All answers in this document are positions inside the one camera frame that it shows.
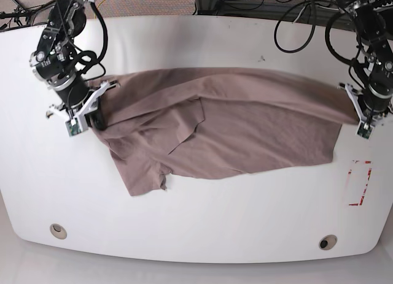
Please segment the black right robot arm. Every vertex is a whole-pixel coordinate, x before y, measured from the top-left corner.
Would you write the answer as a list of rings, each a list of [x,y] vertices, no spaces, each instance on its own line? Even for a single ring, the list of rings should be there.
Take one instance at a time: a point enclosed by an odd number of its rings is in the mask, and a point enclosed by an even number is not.
[[[99,54],[79,50],[74,38],[87,22],[85,4],[89,4],[103,29],[103,47]],[[116,86],[103,81],[90,87],[83,76],[94,66],[100,66],[108,47],[108,31],[95,0],[55,0],[37,49],[29,64],[34,75],[61,99],[52,104],[45,116],[57,115],[64,120],[69,136],[76,136],[89,128],[104,131],[107,124],[101,110],[101,97]]]

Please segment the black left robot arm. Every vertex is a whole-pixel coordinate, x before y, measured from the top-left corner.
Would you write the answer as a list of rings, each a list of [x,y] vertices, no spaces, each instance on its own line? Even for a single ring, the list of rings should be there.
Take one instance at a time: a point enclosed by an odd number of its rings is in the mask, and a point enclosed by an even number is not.
[[[392,0],[335,0],[336,13],[325,27],[325,44],[329,52],[348,66],[348,74],[359,85],[341,84],[351,99],[359,124],[356,134],[369,139],[376,126],[392,115]],[[339,55],[331,45],[330,31],[343,15],[354,23],[357,55],[347,59]]]

